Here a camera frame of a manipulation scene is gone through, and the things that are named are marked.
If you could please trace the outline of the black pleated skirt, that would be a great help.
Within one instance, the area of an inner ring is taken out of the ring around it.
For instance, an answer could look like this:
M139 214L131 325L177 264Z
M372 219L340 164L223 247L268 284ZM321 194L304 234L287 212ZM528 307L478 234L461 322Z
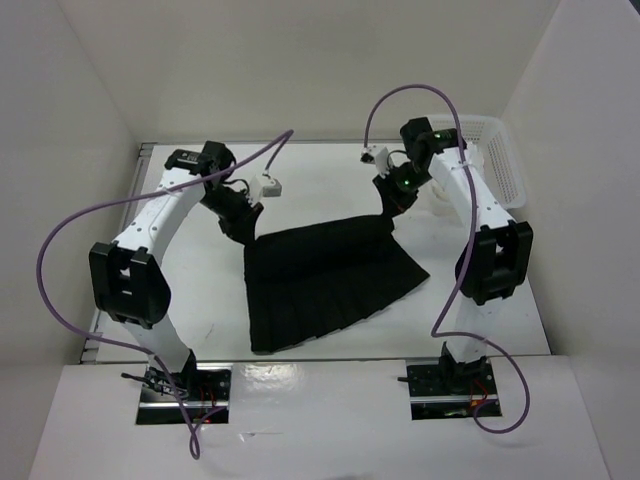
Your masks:
M283 230L244 248L250 346L258 355L343 330L392 305L429 273L364 215Z

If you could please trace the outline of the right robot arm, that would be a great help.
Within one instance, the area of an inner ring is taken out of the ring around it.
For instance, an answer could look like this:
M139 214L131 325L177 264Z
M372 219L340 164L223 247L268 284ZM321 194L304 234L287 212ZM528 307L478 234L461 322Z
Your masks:
M443 335L432 377L449 394L465 392L488 371L487 342L505 300L525 279L533 230L516 221L495 198L473 163L477 150L457 128L435 130L428 118L400 130L406 162L396 166L382 146L363 148L361 159L376 166L374 184L384 214L395 217L416 201L427 183L439 187L470 238L455 266L460 306L452 334Z

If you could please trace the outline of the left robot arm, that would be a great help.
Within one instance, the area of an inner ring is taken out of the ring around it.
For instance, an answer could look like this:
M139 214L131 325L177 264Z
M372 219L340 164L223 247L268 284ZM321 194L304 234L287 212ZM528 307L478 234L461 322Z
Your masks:
M164 164L154 198L113 241L97 242L89 252L97 308L123 325L147 353L143 383L180 400L196 394L205 375L169 318L171 290L162 259L198 204L218 216L221 231L232 241L254 241L263 207L226 185L227 170L235 163L231 150L219 142L208 141L199 152L175 150Z

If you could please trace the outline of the white cloth in basket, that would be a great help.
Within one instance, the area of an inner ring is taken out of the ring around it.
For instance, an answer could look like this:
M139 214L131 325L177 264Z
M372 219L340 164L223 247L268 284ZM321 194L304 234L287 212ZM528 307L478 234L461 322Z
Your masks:
M481 177L484 177L485 159L481 149L473 142L466 143L465 158L469 166L473 167Z

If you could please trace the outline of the white plastic basket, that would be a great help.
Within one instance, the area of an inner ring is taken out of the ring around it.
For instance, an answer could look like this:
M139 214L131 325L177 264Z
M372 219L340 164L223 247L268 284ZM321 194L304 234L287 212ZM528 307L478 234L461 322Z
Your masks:
M428 116L434 130L453 128L449 114ZM483 177L494 197L506 210L519 209L526 204L526 191L519 171L516 151L503 122L495 117L461 115L462 135L467 142L475 143L482 151L485 164ZM427 208L436 216L454 216L453 205L442 187L430 180L426 187Z

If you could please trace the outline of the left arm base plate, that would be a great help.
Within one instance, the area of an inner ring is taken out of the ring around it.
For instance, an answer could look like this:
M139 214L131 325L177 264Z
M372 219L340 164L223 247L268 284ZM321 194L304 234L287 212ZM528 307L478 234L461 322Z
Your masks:
M148 368L143 375L122 372L121 377L141 385L137 425L184 424L173 389L157 371ZM229 419L232 366L203 363L198 366L195 385L187 388L176 380L178 393L193 423L226 424Z

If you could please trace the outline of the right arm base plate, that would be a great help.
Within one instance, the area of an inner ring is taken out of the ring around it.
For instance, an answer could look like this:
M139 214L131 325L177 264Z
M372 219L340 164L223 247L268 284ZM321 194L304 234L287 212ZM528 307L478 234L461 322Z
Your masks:
M449 420L501 417L498 390L488 360L475 362L456 372L444 359L406 362L406 372L397 380L408 388L413 420Z

